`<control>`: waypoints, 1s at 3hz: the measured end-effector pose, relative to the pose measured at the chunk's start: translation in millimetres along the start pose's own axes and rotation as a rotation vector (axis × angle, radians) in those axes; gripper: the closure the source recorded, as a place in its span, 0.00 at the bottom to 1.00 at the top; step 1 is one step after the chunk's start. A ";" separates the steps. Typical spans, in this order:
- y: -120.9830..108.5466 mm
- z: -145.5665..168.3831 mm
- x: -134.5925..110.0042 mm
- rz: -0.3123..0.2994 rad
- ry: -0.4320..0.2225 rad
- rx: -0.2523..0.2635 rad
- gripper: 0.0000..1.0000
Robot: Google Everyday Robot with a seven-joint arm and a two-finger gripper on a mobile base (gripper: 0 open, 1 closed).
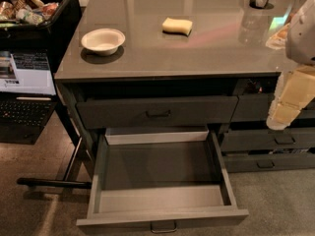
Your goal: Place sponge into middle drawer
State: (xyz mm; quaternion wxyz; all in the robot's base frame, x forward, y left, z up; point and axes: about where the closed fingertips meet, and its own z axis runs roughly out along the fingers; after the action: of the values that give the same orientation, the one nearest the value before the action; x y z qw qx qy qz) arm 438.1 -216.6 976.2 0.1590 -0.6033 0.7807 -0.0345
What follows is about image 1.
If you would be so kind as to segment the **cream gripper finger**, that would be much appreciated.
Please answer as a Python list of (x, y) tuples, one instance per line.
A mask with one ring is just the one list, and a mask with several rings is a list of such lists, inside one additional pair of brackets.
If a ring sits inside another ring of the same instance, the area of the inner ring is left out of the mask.
[(293, 108), (304, 108), (315, 97), (315, 68), (299, 66), (290, 73), (280, 103)]
[(299, 115), (300, 110), (273, 102), (267, 118), (268, 126), (289, 126)]

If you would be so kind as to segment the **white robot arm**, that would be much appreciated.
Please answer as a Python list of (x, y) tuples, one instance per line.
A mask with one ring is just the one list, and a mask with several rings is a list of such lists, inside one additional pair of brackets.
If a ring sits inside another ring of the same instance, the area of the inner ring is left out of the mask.
[(315, 98), (315, 0), (306, 0), (288, 25), (286, 57), (297, 63), (278, 78), (266, 121), (272, 130), (283, 130)]

